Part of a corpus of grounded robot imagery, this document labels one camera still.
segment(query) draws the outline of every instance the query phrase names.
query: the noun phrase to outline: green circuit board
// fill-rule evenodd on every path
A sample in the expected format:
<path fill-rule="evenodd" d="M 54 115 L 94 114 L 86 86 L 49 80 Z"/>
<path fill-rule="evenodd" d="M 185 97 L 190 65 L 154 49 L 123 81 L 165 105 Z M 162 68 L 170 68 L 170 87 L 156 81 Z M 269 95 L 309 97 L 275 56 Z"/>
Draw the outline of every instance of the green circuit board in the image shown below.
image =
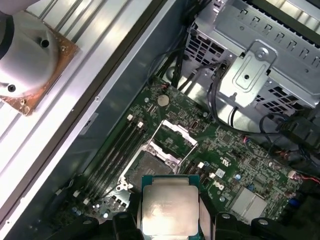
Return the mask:
<path fill-rule="evenodd" d="M 267 152 L 250 142 L 250 147 L 258 156 L 253 155 L 243 144 L 243 136 L 226 131 L 212 122 L 205 110 L 177 89 L 170 86 L 163 89 L 160 87 L 163 84 L 161 80 L 154 84 L 155 87 L 145 87 L 137 96 L 96 158 L 101 158 L 113 138 L 122 131 L 128 115 L 144 123 L 146 132 L 142 142 L 147 142 L 152 137 L 162 120 L 168 120 L 184 127 L 198 142 L 183 163 L 182 169 L 186 169 L 190 163 L 199 162 L 211 169 L 215 177 L 206 177 L 201 191 L 208 192 L 218 211 L 230 211 L 237 194 L 247 188 L 267 203 L 262 216 L 277 219 L 286 206 L 290 193 L 294 193 L 301 182 L 288 179 L 290 170 L 275 165 L 270 159 L 258 157 L 267 156 Z M 154 141 L 166 152 L 180 159 L 192 148 L 181 135 L 165 127 L 158 130 Z"/>

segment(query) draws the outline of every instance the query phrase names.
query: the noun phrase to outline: ram slot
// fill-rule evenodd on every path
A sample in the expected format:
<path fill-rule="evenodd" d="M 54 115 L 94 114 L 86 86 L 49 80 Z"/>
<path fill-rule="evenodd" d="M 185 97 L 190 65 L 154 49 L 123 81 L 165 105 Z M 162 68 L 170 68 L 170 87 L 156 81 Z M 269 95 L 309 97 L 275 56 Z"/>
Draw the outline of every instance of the ram slot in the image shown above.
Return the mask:
<path fill-rule="evenodd" d="M 128 142 L 129 137 L 136 131 L 137 129 L 135 123 L 130 124 L 124 131 L 121 131 L 121 135 L 114 141 L 110 151 L 106 152 L 102 158 L 102 163 L 97 164 L 98 170 L 95 172 L 94 178 L 92 178 L 90 185 L 88 185 L 86 188 L 89 190 L 89 195 L 96 189 L 95 187 L 97 186 L 97 183 L 104 177 L 105 171 L 108 169 L 115 156 L 119 153 L 119 149 L 121 149 L 121 147 Z"/>
<path fill-rule="evenodd" d="M 106 164 L 106 162 L 108 161 L 108 156 L 115 150 L 115 146 L 117 146 L 123 139 L 125 139 L 126 134 L 128 134 L 129 131 L 132 131 L 134 127 L 135 125 L 132 122 L 128 122 L 124 129 L 122 129 L 120 133 L 115 137 L 110 147 L 108 147 L 101 159 L 95 164 L 95 167 L 91 171 L 91 174 L 86 181 L 86 190 L 92 188 L 92 184 L 96 180 L 99 170 L 101 170 L 102 168 L 101 166 Z"/>
<path fill-rule="evenodd" d="M 123 155 L 119 156 L 119 158 L 115 161 L 115 165 L 112 166 L 111 169 L 112 172 L 106 175 L 105 181 L 102 183 L 96 196 L 102 196 L 113 180 L 118 179 L 121 170 L 130 162 L 131 156 L 135 153 L 135 150 L 137 150 L 137 148 L 143 143 L 144 133 L 145 131 L 141 130 L 136 138 L 132 141 L 132 145 L 130 145 Z"/>
<path fill-rule="evenodd" d="M 101 182 L 104 182 L 104 179 L 106 175 L 110 173 L 110 171 L 114 168 L 114 165 L 117 163 L 117 159 L 126 151 L 128 146 L 132 143 L 135 136 L 139 133 L 139 128 L 136 126 L 133 131 L 130 132 L 130 134 L 127 134 L 125 137 L 125 141 L 120 146 L 116 146 L 116 150 L 108 155 L 108 161 L 107 165 L 104 165 L 101 167 L 101 170 L 99 171 L 99 177 L 96 178 L 96 181 L 94 182 L 94 185 L 92 186 L 89 196 L 95 195 L 96 191 L 99 189 L 99 186 L 101 185 Z"/>

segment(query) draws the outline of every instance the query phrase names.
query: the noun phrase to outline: mounting hole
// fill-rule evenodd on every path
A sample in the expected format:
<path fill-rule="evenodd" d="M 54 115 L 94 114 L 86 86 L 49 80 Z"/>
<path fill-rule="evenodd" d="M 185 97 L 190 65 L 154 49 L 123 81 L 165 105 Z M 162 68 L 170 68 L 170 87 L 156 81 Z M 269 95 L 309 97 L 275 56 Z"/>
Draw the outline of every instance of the mounting hole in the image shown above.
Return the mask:
<path fill-rule="evenodd" d="M 13 93 L 14 91 L 16 90 L 16 86 L 15 85 L 9 85 L 8 86 L 8 91 L 10 92 L 10 93 Z"/>
<path fill-rule="evenodd" d="M 86 221 L 84 221 L 82 224 L 87 225 L 87 224 L 91 224 L 91 223 L 92 223 L 92 221 L 91 221 L 91 220 L 86 220 Z"/>
<path fill-rule="evenodd" d="M 42 48 L 47 48 L 47 47 L 49 47 L 49 41 L 48 40 L 42 40 L 41 42 L 40 42 L 40 45 L 41 45 L 41 47 Z"/>
<path fill-rule="evenodd" d="M 191 29 L 190 30 L 190 34 L 191 34 L 191 36 L 197 36 L 198 32 L 196 30 L 194 30 L 194 29 Z"/>

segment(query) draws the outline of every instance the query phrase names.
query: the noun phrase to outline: metal bracket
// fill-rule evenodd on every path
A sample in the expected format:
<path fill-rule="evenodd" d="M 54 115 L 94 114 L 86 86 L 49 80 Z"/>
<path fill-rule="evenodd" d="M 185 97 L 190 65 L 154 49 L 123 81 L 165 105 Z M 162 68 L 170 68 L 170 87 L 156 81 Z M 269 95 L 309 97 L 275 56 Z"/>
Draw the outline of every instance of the metal bracket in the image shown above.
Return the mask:
<path fill-rule="evenodd" d="M 267 70 L 276 60 L 276 52 L 255 41 L 244 57 L 238 57 L 223 77 L 220 92 L 242 107 L 252 103 L 266 81 Z"/>

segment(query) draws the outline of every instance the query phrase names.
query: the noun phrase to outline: chip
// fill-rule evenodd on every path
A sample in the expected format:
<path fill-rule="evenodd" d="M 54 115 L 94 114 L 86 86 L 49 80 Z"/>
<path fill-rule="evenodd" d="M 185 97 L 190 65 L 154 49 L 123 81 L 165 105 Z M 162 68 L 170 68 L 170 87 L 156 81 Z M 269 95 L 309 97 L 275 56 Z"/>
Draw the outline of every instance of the chip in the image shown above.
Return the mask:
<path fill-rule="evenodd" d="M 249 162 L 249 165 L 252 166 L 252 167 L 255 167 L 257 166 L 258 164 L 258 161 L 256 159 L 252 159 L 250 162 Z"/>
<path fill-rule="evenodd" d="M 226 144 L 230 143 L 231 141 L 231 136 L 226 134 L 223 136 L 222 141 L 224 141 Z"/>

